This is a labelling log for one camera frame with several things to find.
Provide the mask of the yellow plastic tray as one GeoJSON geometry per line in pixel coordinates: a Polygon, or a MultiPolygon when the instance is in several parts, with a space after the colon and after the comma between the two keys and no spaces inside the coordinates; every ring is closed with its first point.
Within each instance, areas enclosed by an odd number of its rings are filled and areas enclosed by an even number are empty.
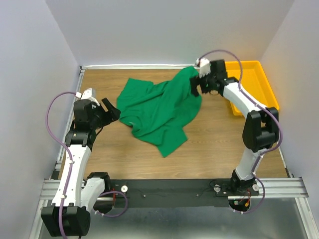
{"type": "MultiPolygon", "coordinates": [[[[280,106],[261,63],[257,60],[242,61],[241,63],[243,66],[243,79],[241,84],[245,90],[260,103],[265,104],[267,107],[275,107],[279,111],[280,106]]],[[[236,77],[239,80],[239,63],[237,61],[226,61],[225,65],[228,76],[236,77]]],[[[230,103],[230,106],[235,116],[242,116],[241,112],[233,103],[230,103]]]]}

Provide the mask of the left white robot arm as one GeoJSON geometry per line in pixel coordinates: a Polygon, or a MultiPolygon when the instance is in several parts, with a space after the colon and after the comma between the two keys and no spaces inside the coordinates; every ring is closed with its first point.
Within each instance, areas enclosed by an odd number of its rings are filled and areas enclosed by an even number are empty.
{"type": "Polygon", "coordinates": [[[111,190],[108,173],[93,172],[84,183],[84,171],[97,135],[103,127],[117,121],[121,112],[103,98],[101,105],[90,99],[77,100],[73,113],[63,143],[67,155],[62,177],[51,205],[41,212],[52,237],[86,236],[95,202],[111,190]]]}

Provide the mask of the green t shirt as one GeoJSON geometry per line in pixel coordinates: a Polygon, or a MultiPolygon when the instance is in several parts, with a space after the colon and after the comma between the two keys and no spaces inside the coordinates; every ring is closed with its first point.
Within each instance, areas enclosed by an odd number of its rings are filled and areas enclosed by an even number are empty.
{"type": "Polygon", "coordinates": [[[191,92],[190,79],[198,71],[181,69],[171,80],[158,84],[129,78],[117,98],[119,121],[132,129],[132,135],[155,145],[167,157],[187,141],[183,128],[200,111],[202,97],[191,92]]]}

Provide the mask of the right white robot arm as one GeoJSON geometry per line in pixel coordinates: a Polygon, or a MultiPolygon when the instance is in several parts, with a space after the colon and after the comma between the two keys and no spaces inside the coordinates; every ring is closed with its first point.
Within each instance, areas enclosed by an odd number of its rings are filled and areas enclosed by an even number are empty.
{"type": "Polygon", "coordinates": [[[241,195],[254,185],[261,159],[280,139],[279,112],[275,107],[268,108],[252,97],[237,78],[229,77],[224,60],[201,58],[195,65],[199,68],[199,75],[190,78],[192,94],[199,96],[197,87],[204,94],[216,91],[232,102],[245,118],[242,133],[245,150],[227,183],[233,194],[241,195]]]}

